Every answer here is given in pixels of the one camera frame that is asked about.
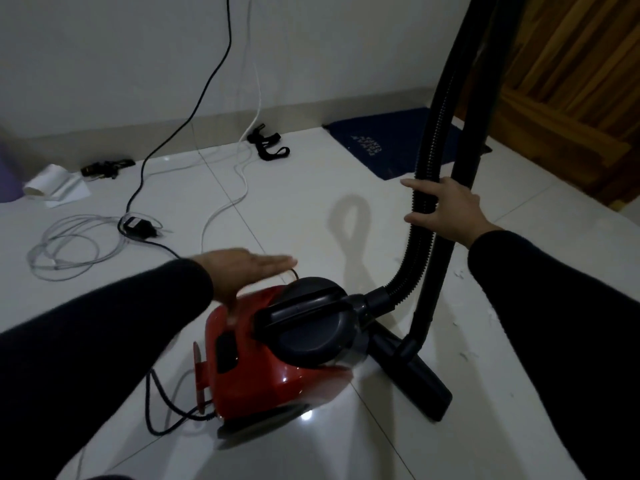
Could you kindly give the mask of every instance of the black sleeve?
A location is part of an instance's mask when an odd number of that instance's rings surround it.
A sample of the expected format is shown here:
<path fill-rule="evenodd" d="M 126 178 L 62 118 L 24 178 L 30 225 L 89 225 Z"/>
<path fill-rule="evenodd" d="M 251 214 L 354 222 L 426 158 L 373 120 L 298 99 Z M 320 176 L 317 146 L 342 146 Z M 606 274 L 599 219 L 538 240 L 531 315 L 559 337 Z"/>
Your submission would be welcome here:
<path fill-rule="evenodd" d="M 480 236 L 468 265 L 582 473 L 628 476 L 640 303 L 507 231 Z"/>
<path fill-rule="evenodd" d="M 212 297 L 206 271 L 180 259 L 2 333 L 3 476 L 54 478 Z"/>

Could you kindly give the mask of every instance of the baseboard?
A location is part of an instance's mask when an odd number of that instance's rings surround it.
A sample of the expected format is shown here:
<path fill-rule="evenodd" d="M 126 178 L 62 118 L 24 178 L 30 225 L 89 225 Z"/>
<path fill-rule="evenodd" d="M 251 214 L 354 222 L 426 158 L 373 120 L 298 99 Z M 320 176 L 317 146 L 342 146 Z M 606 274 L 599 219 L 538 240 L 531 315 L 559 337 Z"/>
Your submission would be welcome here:
<path fill-rule="evenodd" d="M 431 88 L 416 88 L 395 93 L 270 107 L 262 111 L 260 122 L 267 124 L 268 132 L 287 133 L 346 118 L 424 106 L 432 94 Z M 254 115 L 254 111 L 240 111 L 197 116 L 193 120 L 193 132 L 189 126 L 185 127 L 156 155 L 188 152 L 195 150 L 196 145 L 198 148 L 206 148 L 233 143 L 240 138 Z M 116 157 L 140 160 L 171 135 L 182 122 L 183 120 L 163 121 L 76 131 L 31 139 L 13 139 L 5 141 L 5 144 L 22 168 L 21 176 L 28 178 L 47 163 L 77 170 L 89 163 Z"/>

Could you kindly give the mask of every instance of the white tile floor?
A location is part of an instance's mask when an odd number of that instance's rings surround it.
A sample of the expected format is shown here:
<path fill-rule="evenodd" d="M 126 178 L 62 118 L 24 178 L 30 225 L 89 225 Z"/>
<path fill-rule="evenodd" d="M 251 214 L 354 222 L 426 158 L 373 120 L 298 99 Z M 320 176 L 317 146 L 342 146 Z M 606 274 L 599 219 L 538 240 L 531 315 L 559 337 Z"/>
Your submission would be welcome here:
<path fill-rule="evenodd" d="M 402 217 L 410 208 L 410 193 L 395 180 L 377 179 L 320 128 L 286 134 L 283 143 L 292 149 L 290 158 L 247 167 L 247 199 L 213 222 L 206 247 L 292 253 L 300 260 L 301 276 L 327 277 L 348 292 L 386 284 L 403 255 L 408 227 Z M 640 228 L 499 143 L 488 144 L 494 151 L 483 158 L 474 186 L 487 216 L 640 299 Z M 181 255 L 198 252 L 208 215 L 242 193 L 234 165 L 248 150 L 236 155 L 236 149 L 232 144 L 203 150 L 206 164 L 196 152 L 149 161 L 134 210 L 162 220 L 173 231 L 163 242 Z M 443 174 L 450 171 L 448 165 Z M 0 205 L 0 330 L 167 259 L 160 250 L 130 246 L 83 278 L 63 283 L 35 279 L 24 261 L 42 231 L 60 217 L 120 215 L 138 172 L 139 167 L 126 169 L 116 180 L 92 182 L 90 198 L 59 209 L 27 200 Z M 103 238 L 108 246 L 115 236 Z M 353 387 L 314 411 L 310 420 L 295 420 L 220 451 L 215 421 L 186 424 L 154 441 L 144 425 L 140 385 L 88 444 L 81 477 L 112 472 L 139 480 L 581 478 L 491 318 L 466 256 L 464 248 L 456 247 L 432 331 L 420 352 L 454 395 L 441 423 L 423 418 L 368 360 L 355 371 Z M 277 282 L 274 278 L 265 285 Z M 405 333 L 414 303 L 412 296 L 384 322 Z M 181 332 L 156 364 L 184 408 L 195 401 L 193 379 L 186 373 L 190 343 L 202 340 L 205 316 Z M 152 416 L 158 425 L 166 420 L 156 395 Z M 75 478 L 77 466 L 76 458 L 60 478 Z"/>

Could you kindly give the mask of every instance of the gray cable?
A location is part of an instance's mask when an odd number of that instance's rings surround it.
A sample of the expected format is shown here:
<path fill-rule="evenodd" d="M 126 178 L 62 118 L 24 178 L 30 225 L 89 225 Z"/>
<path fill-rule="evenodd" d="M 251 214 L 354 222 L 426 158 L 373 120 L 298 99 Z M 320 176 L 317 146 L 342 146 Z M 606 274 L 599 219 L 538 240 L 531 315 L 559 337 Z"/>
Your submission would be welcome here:
<path fill-rule="evenodd" d="M 137 212 L 135 212 L 135 214 L 155 221 L 158 229 L 163 228 L 162 224 L 157 219 Z M 128 239 L 118 232 L 119 220 L 119 217 L 103 217 L 96 214 L 78 214 L 57 220 L 49 226 L 46 231 L 44 231 L 40 238 L 40 242 L 27 252 L 26 258 L 29 270 L 34 276 L 44 281 L 58 282 L 77 278 L 81 274 L 89 271 L 94 264 L 113 258 L 127 245 Z M 117 236 L 115 247 L 105 254 L 102 253 L 100 244 L 94 238 L 86 235 L 86 233 L 91 229 L 102 225 L 112 225 Z M 93 245 L 95 254 L 92 259 L 85 261 L 69 261 L 68 259 L 58 257 L 60 251 L 74 239 L 84 239 Z M 42 264 L 43 259 L 49 260 L 51 264 Z M 63 271 L 77 268 L 81 268 L 78 273 L 64 278 L 51 278 L 41 273 L 42 271 Z"/>

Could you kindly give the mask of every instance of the purple object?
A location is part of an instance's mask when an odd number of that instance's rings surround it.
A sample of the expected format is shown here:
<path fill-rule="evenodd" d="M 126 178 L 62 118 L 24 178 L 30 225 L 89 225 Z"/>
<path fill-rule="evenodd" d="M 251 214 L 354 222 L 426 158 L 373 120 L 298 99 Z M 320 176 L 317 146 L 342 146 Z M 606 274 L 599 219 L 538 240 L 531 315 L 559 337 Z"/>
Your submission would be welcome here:
<path fill-rule="evenodd" d="M 0 146 L 0 202 L 12 202 L 22 197 L 24 192 L 5 155 L 4 148 Z"/>

